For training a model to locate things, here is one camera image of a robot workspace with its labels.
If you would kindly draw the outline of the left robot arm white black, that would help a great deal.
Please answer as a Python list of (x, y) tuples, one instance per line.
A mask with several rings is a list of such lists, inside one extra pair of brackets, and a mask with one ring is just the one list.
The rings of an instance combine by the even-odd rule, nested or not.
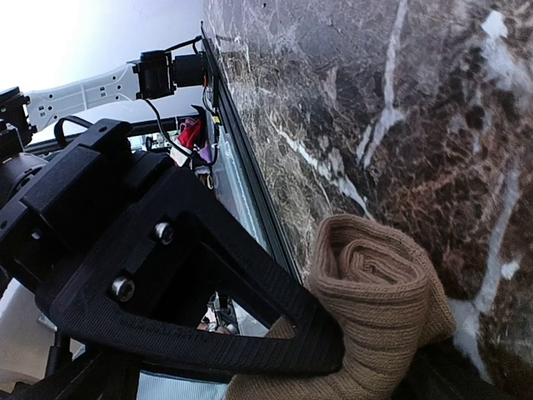
[(1, 95), (1, 264), (58, 330), (165, 373), (321, 376), (341, 329), (187, 168), (134, 152), (132, 125), (65, 122), (206, 81), (200, 53)]

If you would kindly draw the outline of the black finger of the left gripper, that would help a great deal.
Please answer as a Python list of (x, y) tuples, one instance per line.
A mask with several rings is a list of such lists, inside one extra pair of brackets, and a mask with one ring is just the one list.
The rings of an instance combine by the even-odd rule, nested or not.
[[(129, 172), (108, 201), (123, 210), (37, 290), (39, 308), (71, 338), (181, 374), (324, 376), (341, 368), (341, 329), (192, 172)], [(286, 338), (202, 332), (215, 293)]]

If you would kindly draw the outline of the plain brown sock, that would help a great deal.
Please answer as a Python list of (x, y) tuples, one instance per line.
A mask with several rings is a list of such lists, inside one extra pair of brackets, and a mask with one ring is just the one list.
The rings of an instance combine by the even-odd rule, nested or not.
[(426, 252), (403, 232), (363, 217), (322, 221), (307, 286), (341, 327), (341, 369), (310, 378), (238, 375), (227, 399), (388, 399), (416, 351), (456, 330)]

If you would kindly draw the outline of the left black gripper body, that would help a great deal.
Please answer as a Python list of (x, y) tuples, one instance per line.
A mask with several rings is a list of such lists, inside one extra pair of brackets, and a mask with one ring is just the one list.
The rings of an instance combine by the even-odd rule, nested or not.
[(20, 152), (1, 163), (1, 266), (34, 292), (68, 256), (90, 247), (173, 161), (133, 152), (132, 125), (103, 119), (51, 161)]

